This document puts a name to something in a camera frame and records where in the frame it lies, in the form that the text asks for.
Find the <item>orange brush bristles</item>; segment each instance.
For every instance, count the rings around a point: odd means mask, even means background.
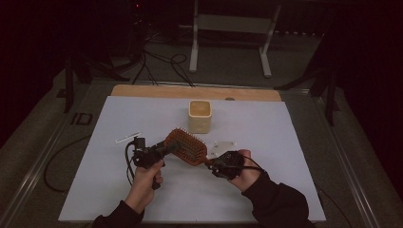
[[[164,146],[167,147],[169,144],[178,142],[181,146],[179,150],[173,152],[178,158],[182,159],[184,162],[191,165],[199,165],[204,162],[209,162],[206,158],[207,146],[191,135],[187,131],[181,128],[176,128],[166,137],[164,141]]]

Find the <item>cup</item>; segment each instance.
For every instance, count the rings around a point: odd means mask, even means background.
[[[212,108],[208,101],[190,101],[188,111],[189,132],[206,134],[210,131]]]

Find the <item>metal stand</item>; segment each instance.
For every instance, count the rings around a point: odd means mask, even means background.
[[[220,16],[199,14],[199,0],[195,0],[194,18],[193,18],[193,46],[190,55],[189,71],[194,73],[198,67],[199,43],[198,31],[199,29],[206,30],[221,30],[221,31],[239,31],[266,34],[266,42],[259,48],[259,55],[261,65],[263,68],[263,76],[265,78],[272,77],[269,61],[267,59],[267,49],[269,48],[270,41],[276,27],[281,6],[278,5],[274,15],[270,19],[265,18],[247,18],[235,16]]]

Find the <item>black sleeve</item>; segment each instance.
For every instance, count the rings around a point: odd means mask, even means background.
[[[264,227],[312,227],[308,220],[309,209],[304,195],[283,183],[276,184],[261,174],[242,193],[253,204],[252,214]]]
[[[93,228],[134,227],[143,220],[144,211],[139,215],[124,201],[107,217],[99,216],[92,223]]]

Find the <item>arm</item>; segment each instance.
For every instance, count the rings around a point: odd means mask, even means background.
[[[163,161],[158,161],[149,169],[137,167],[133,185],[125,201],[121,201],[109,216],[97,217],[92,227],[133,227],[140,223],[144,216],[144,208],[154,198],[154,190],[151,187],[154,177],[157,183],[163,182],[161,167],[163,167]]]
[[[240,150],[240,153],[251,158],[249,150]],[[248,159],[245,159],[245,165],[257,166]],[[244,169],[230,182],[252,201],[252,214],[264,227],[305,228],[311,225],[306,198],[292,187],[272,182],[266,173]]]

